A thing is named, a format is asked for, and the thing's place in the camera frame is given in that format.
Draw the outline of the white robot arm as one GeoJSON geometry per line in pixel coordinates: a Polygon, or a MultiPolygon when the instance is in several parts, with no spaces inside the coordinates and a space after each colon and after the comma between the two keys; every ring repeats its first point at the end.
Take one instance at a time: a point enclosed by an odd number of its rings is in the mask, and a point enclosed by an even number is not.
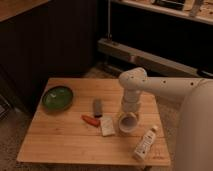
{"type": "Polygon", "coordinates": [[[213,171],[213,79],[148,77],[135,68],[119,76],[122,109],[133,112],[142,91],[181,103],[174,171],[213,171]]]}

